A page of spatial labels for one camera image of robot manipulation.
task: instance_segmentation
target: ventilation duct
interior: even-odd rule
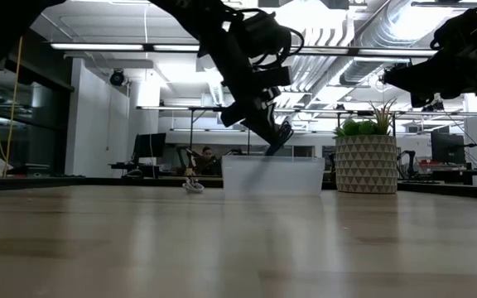
[[[413,7],[413,0],[392,0],[356,38],[357,47],[410,47],[436,29],[448,17],[449,7]],[[377,71],[383,62],[355,61],[340,57],[314,88],[313,97],[322,103],[333,103],[353,88],[335,88],[330,85],[358,85]]]

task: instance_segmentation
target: computer monitor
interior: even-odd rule
[[[141,157],[162,157],[166,133],[137,135],[133,146],[132,158],[135,163]]]
[[[431,159],[438,162],[464,165],[466,163],[464,144],[463,136],[432,132]]]

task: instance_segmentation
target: potted plant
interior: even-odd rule
[[[397,192],[397,139],[390,136],[388,101],[373,107],[374,121],[347,119],[335,130],[336,186],[339,191],[365,194]]]

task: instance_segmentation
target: person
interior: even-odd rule
[[[215,169],[216,157],[213,156],[213,150],[210,147],[202,149],[202,156],[196,159],[195,172],[197,175],[217,175],[218,171]]]

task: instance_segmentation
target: ceiling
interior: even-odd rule
[[[32,29],[44,36],[51,42],[103,42],[103,43],[167,43],[167,44],[197,44],[197,40],[192,38],[179,23],[166,12],[154,5],[133,5],[124,4],[119,0],[115,4],[101,0],[87,1],[68,1],[62,5],[51,7],[44,11],[33,24]],[[234,2],[242,3],[245,7],[256,7],[256,1]],[[351,9],[350,16],[354,19],[354,29],[362,26],[373,13],[382,6],[384,0],[368,0],[367,7]],[[305,7],[302,12],[298,12],[296,7]],[[305,32],[306,40],[309,45],[317,45],[318,42],[330,41],[335,34],[341,30],[344,34],[347,32],[344,28],[347,24],[347,12],[340,14],[339,11],[333,11],[322,6],[320,0],[294,0],[281,8],[267,8],[267,11],[277,12],[277,21],[282,25],[291,26],[298,31]],[[314,26],[321,26],[323,29],[329,29],[329,36],[316,36],[317,30]],[[422,42],[415,43],[415,47],[427,48],[427,43],[431,39],[431,34],[422,39]],[[202,93],[209,92],[209,86],[203,78],[195,72],[196,57],[195,54],[167,54],[167,53],[81,53],[80,56],[89,61],[89,65],[98,66],[103,73],[110,73],[112,68],[108,63],[119,60],[138,60],[142,63],[148,60],[153,61],[167,82],[161,89],[163,99],[175,100],[181,104],[182,100],[199,99]],[[300,58],[291,60],[292,67],[296,72]],[[312,65],[318,60],[302,60],[303,65]],[[304,71],[298,80],[303,82],[301,87],[296,85],[292,90],[287,91],[302,92],[303,94],[313,92],[313,87],[317,86],[320,78],[324,78],[331,70],[318,68],[313,74],[311,69]],[[125,74],[132,80],[144,79],[147,71],[145,69],[125,70]],[[329,104],[335,104],[338,100],[345,104],[369,107],[369,101],[378,102],[391,98],[397,99],[397,108],[409,108],[409,95],[397,88],[387,88],[382,91],[383,86],[376,83],[377,74],[370,75],[368,81],[362,85],[368,85],[368,88],[357,88],[346,96],[333,99]],[[294,104],[297,100],[282,100],[288,104]],[[461,101],[450,101],[446,103],[447,108],[462,108]]]

